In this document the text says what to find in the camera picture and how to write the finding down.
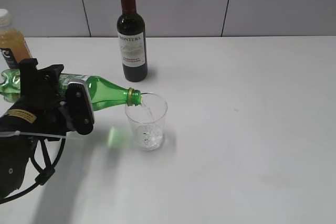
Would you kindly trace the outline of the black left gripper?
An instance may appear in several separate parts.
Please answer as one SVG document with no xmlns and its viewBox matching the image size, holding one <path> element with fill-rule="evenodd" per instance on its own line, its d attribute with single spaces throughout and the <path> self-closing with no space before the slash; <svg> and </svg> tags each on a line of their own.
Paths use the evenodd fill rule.
<svg viewBox="0 0 336 224">
<path fill-rule="evenodd" d="M 19 63 L 20 98 L 1 116 L 1 132 L 32 132 L 66 135 L 67 121 L 60 111 L 64 98 L 59 93 L 63 64 L 37 69 L 36 59 Z M 66 103 L 71 123 L 81 135 L 93 130 L 94 114 L 86 83 L 70 79 Z M 54 174 L 65 146 L 65 138 L 40 136 L 1 137 L 1 197 L 9 198 L 24 180 L 26 166 L 32 162 L 39 172 L 35 183 L 15 195 L 21 197 L 45 182 Z"/>
</svg>

